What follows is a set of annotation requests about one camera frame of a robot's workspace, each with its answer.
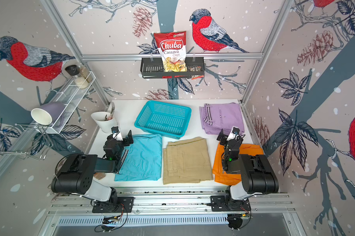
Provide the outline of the purple pants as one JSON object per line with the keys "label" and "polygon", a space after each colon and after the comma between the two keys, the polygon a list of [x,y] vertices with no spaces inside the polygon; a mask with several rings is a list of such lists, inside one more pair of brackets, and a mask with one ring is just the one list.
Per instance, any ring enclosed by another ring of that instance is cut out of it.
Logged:
{"label": "purple pants", "polygon": [[221,130],[229,135],[235,126],[239,133],[245,132],[242,113],[237,103],[205,104],[199,107],[203,130],[209,135],[218,135]]}

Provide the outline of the teal pants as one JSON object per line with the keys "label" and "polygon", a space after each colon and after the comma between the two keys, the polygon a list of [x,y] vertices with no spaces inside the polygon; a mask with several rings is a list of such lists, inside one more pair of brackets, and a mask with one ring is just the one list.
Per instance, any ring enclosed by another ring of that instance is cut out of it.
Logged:
{"label": "teal pants", "polygon": [[157,181],[162,172],[162,136],[139,134],[124,150],[125,160],[115,175],[116,182]]}

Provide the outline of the orange pants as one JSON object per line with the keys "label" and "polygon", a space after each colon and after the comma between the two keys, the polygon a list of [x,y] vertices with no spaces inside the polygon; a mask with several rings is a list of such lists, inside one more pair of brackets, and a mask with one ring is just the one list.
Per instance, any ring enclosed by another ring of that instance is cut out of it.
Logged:
{"label": "orange pants", "polygon": [[[259,145],[242,144],[239,148],[240,154],[248,154],[255,156],[257,154],[264,154],[263,149]],[[212,173],[214,174],[214,181],[227,186],[236,185],[241,182],[240,174],[227,174],[222,166],[222,154],[224,154],[224,146],[218,144]]]}

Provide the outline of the beige pants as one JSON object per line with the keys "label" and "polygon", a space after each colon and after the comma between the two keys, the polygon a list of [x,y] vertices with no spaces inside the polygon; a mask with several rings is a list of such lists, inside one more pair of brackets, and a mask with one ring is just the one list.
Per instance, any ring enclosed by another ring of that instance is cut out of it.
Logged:
{"label": "beige pants", "polygon": [[212,181],[207,141],[196,137],[169,142],[163,149],[163,184]]}

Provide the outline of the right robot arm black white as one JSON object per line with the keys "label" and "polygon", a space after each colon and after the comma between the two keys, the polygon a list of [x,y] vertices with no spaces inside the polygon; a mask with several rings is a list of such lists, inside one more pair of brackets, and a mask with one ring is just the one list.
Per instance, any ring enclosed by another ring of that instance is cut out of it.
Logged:
{"label": "right robot arm black white", "polygon": [[237,184],[228,185],[225,202],[246,201],[250,197],[279,191],[277,177],[267,157],[263,154],[252,156],[240,152],[244,135],[240,134],[239,128],[234,126],[228,135],[221,130],[217,140],[222,173],[240,178]]}

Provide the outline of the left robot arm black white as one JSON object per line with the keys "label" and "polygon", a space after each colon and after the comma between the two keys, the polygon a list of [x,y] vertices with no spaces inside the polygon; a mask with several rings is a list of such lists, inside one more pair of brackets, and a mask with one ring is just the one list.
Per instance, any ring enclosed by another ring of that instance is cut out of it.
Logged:
{"label": "left robot arm black white", "polygon": [[116,205],[116,190],[95,181],[94,175],[119,173],[128,152],[125,147],[134,143],[131,131],[124,138],[120,136],[118,127],[113,127],[112,134],[107,137],[103,146],[105,155],[101,158],[96,154],[65,156],[63,165],[55,169],[52,192],[81,195],[97,202]]}

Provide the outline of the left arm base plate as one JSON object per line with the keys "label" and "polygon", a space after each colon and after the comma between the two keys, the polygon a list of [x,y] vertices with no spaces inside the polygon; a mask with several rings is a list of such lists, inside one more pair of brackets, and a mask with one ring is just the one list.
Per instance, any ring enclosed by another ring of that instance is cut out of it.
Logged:
{"label": "left arm base plate", "polygon": [[117,197],[113,202],[99,202],[91,200],[93,213],[131,213],[134,205],[134,197]]}

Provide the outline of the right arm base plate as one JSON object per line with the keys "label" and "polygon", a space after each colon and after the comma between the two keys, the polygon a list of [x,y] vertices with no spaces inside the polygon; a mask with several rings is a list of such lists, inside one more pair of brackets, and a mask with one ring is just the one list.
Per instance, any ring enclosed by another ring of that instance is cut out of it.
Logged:
{"label": "right arm base plate", "polygon": [[211,207],[213,212],[220,211],[251,211],[248,200],[233,200],[231,197],[224,195],[214,195],[210,197],[210,203],[207,206]]}

